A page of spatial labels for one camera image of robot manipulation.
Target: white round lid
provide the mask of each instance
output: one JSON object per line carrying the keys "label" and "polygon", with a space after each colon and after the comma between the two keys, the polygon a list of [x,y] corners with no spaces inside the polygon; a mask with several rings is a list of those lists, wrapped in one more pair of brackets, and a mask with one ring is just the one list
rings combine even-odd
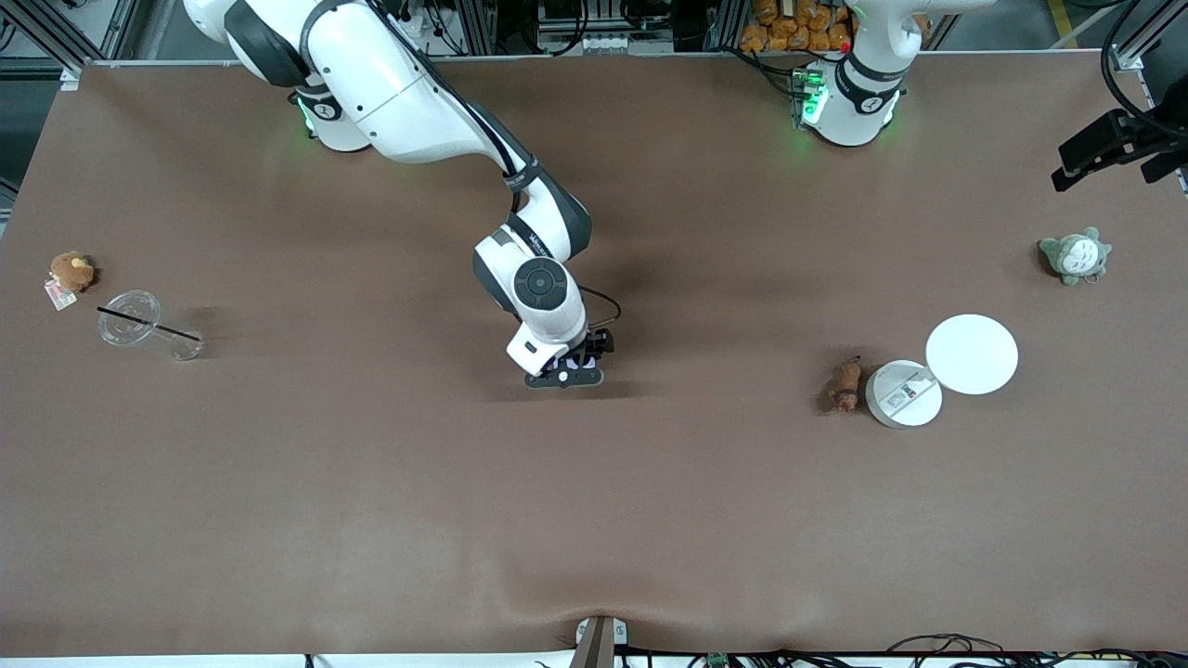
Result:
{"label": "white round lid", "polygon": [[1015,376],[1019,348],[997,320],[967,314],[933,329],[924,358],[941,385],[962,395],[986,395]]}

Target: plastic cup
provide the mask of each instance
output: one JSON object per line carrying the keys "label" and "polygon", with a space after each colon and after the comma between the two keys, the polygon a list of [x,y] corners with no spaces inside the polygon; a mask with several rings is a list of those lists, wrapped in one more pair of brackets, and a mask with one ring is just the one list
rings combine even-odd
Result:
{"label": "plastic cup", "polygon": [[129,290],[108,302],[107,309],[128,316],[99,314],[99,335],[118,348],[141,348],[177,361],[202,352],[197,329],[177,319],[166,320],[160,301],[151,292]]}

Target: straw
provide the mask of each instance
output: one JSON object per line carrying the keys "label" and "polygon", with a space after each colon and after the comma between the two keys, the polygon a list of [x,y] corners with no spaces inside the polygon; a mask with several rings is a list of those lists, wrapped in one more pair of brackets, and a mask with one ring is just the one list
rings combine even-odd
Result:
{"label": "straw", "polygon": [[95,308],[97,308],[102,313],[106,313],[107,315],[114,315],[115,317],[122,317],[124,320],[131,320],[132,322],[139,322],[140,324],[147,324],[148,327],[156,327],[157,329],[160,329],[162,332],[169,332],[170,334],[176,334],[178,336],[182,336],[183,339],[189,339],[191,341],[197,341],[200,344],[202,342],[202,339],[198,339],[194,334],[187,334],[185,332],[178,332],[177,329],[173,329],[171,327],[165,327],[164,324],[153,324],[152,322],[148,322],[147,320],[140,320],[139,317],[137,317],[134,315],[128,315],[126,313],[120,313],[118,310],[112,310],[112,309],[109,309],[107,307],[95,307]]}

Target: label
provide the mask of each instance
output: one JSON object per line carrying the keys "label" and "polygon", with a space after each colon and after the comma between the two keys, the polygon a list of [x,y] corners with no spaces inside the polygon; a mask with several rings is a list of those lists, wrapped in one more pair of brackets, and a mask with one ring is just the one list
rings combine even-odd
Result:
{"label": "label", "polygon": [[50,296],[50,301],[53,302],[53,308],[58,310],[78,301],[78,297],[74,292],[58,285],[58,282],[52,278],[45,282],[45,292]]}
{"label": "label", "polygon": [[897,412],[908,408],[911,402],[916,401],[920,395],[933,389],[934,385],[936,385],[936,379],[931,372],[927,370],[917,371],[879,399],[879,408],[889,417],[893,417]]}

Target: cable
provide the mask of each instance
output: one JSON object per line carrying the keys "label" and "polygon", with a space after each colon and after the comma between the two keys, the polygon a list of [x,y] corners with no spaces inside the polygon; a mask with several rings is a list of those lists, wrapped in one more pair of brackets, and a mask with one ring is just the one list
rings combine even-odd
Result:
{"label": "cable", "polygon": [[577,46],[581,43],[582,38],[586,37],[586,27],[590,25],[589,5],[586,4],[586,0],[574,0],[574,2],[581,5],[581,11],[576,12],[576,17],[574,18],[574,37],[573,39],[569,40],[569,45],[567,45],[561,51],[554,53],[554,56],[564,56],[574,46]]}
{"label": "cable", "polygon": [[450,36],[449,26],[442,18],[442,8],[437,4],[437,0],[425,1],[425,13],[429,15],[429,23],[432,24],[434,26],[434,33],[436,34],[437,31],[441,31],[442,42],[444,42],[446,45],[449,46],[449,50],[454,51],[454,53],[459,56],[466,56],[466,51],[462,49],[462,46],[460,46],[457,42],[454,42],[454,37]]}
{"label": "cable", "polygon": [[530,11],[529,5],[535,6],[536,5],[536,0],[524,0],[524,4],[520,5],[520,19],[519,19],[520,39],[524,40],[524,45],[527,46],[527,50],[530,52],[541,55],[541,53],[544,53],[544,51],[542,51],[541,46],[536,43],[537,38],[532,37],[529,33],[529,27],[532,26],[533,20],[537,24],[539,24],[539,19],[537,17],[533,17],[529,12]]}
{"label": "cable", "polygon": [[1165,124],[1143,109],[1139,109],[1138,106],[1130,101],[1130,97],[1126,97],[1126,95],[1121,92],[1121,88],[1118,87],[1118,82],[1114,81],[1113,69],[1110,67],[1110,52],[1113,50],[1113,42],[1118,37],[1118,31],[1121,30],[1121,24],[1126,23],[1126,19],[1130,18],[1130,14],[1135,12],[1135,7],[1137,7],[1140,1],[1142,0],[1130,0],[1130,4],[1126,5],[1126,8],[1123,10],[1121,14],[1118,17],[1118,20],[1116,20],[1113,26],[1110,27],[1110,32],[1106,33],[1106,39],[1101,43],[1101,78],[1105,80],[1106,88],[1110,89],[1110,94],[1114,96],[1114,100],[1117,100],[1118,103],[1130,113],[1130,115],[1164,132],[1165,134],[1170,134],[1180,141],[1188,141],[1188,130]]}
{"label": "cable", "polygon": [[1123,5],[1125,2],[1126,0],[1110,0],[1108,2],[1081,2],[1079,0],[1064,0],[1066,5],[1072,5],[1073,7],[1080,7],[1081,10],[1088,10],[1091,12],[1105,10],[1106,7],[1117,7],[1118,5]]}
{"label": "cable", "polygon": [[[762,63],[759,61],[759,55],[758,53],[751,53],[751,56],[747,56],[746,51],[741,51],[741,50],[735,49],[733,46],[716,46],[716,48],[713,49],[713,51],[723,51],[726,53],[733,53],[734,56],[737,56],[744,63],[746,63],[746,64],[751,65],[752,68],[756,68],[760,73],[763,73],[763,76],[764,76],[764,78],[767,80],[767,83],[770,83],[771,87],[775,88],[776,90],[778,90],[782,95],[785,95],[788,97],[795,96],[795,94],[790,89],[786,89],[786,88],[782,87],[777,81],[775,81],[773,78],[771,78],[771,75],[779,75],[779,76],[785,76],[785,77],[791,76],[792,75],[792,70],[790,70],[790,69],[773,68],[771,65],[764,64],[764,63]],[[826,58],[821,53],[817,53],[815,51],[809,51],[808,49],[792,49],[789,52],[808,53],[808,55],[815,56],[819,59],[824,61],[827,63],[840,63],[841,62],[841,61],[834,61],[832,58]]]}
{"label": "cable", "polygon": [[668,17],[665,17],[665,18],[656,21],[655,24],[649,24],[647,20],[644,18],[643,14],[640,14],[639,18],[628,15],[628,12],[627,12],[627,6],[628,5],[631,5],[631,0],[620,0],[620,2],[619,2],[619,15],[623,18],[623,20],[627,21],[627,24],[631,25],[631,27],[633,27],[636,30],[663,30],[663,29],[669,27],[670,25],[672,25],[672,13],[671,12],[669,12]]}
{"label": "cable", "polygon": [[[746,61],[747,63],[750,63],[750,58],[747,57],[746,51],[741,51],[741,50],[735,49],[733,46],[714,46],[713,49],[710,49],[710,51],[725,51],[727,53],[734,53],[739,58],[742,58],[744,61]],[[816,51],[811,51],[809,49],[788,49],[785,51],[771,51],[771,52],[772,53],[808,53],[809,56],[813,56],[814,58],[817,58],[820,61],[824,61],[827,63],[840,63],[840,62],[842,62],[842,61],[846,59],[845,57],[842,57],[842,58],[828,58],[828,57],[826,57],[824,53],[817,53]],[[758,58],[759,53],[754,53],[754,56],[756,56],[756,58]],[[767,71],[778,71],[778,73],[791,73],[792,71],[790,69],[789,70],[784,70],[784,69],[779,69],[779,68],[773,68],[771,65],[763,65],[763,67]]]}
{"label": "cable", "polygon": [[886,649],[886,651],[896,651],[901,647],[903,647],[905,644],[909,644],[909,643],[917,642],[917,641],[948,641],[944,644],[944,647],[942,647],[941,649],[935,650],[937,653],[944,651],[954,642],[965,643],[966,651],[973,651],[974,643],[980,644],[980,645],[986,645],[986,647],[988,647],[988,648],[991,648],[993,650],[997,650],[997,651],[1005,651],[1003,649],[1003,645],[1000,645],[1000,644],[998,644],[996,642],[986,641],[986,639],[982,639],[982,638],[975,638],[973,636],[966,636],[963,634],[928,634],[928,635],[923,635],[923,636],[911,636],[910,638],[904,638],[904,639],[895,643],[893,645],[889,647]]}
{"label": "cable", "polygon": [[589,292],[590,295],[594,295],[595,297],[601,297],[602,300],[606,300],[611,305],[614,307],[614,315],[612,315],[611,317],[608,317],[606,320],[600,320],[600,321],[595,322],[594,324],[590,324],[590,327],[589,327],[590,329],[599,329],[599,328],[606,327],[606,326],[613,323],[614,321],[619,320],[620,316],[623,316],[623,307],[619,304],[619,302],[617,302],[614,300],[614,297],[612,297],[609,295],[606,295],[604,292],[599,292],[598,290],[594,290],[593,288],[587,288],[587,286],[582,285],[581,283],[577,284],[577,289],[581,290],[582,292]]}
{"label": "cable", "polygon": [[12,40],[17,37],[17,26],[8,23],[8,19],[0,18],[0,51],[4,51],[12,45]]}

